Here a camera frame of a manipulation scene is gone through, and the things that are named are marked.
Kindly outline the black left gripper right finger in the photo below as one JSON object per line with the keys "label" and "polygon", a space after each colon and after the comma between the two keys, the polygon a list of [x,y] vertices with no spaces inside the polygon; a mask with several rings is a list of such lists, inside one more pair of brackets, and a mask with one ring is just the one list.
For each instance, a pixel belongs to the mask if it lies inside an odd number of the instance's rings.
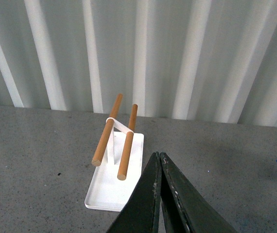
{"label": "black left gripper right finger", "polygon": [[161,205],[168,233],[235,233],[236,230],[200,195],[170,157],[160,154]]}

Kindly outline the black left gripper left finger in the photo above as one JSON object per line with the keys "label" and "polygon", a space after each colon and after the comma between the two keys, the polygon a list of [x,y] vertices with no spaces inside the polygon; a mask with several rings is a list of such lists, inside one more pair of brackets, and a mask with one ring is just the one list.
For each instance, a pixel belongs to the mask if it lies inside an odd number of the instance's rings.
{"label": "black left gripper left finger", "polygon": [[129,201],[107,230],[109,233],[156,233],[159,225],[162,169],[154,152]]}

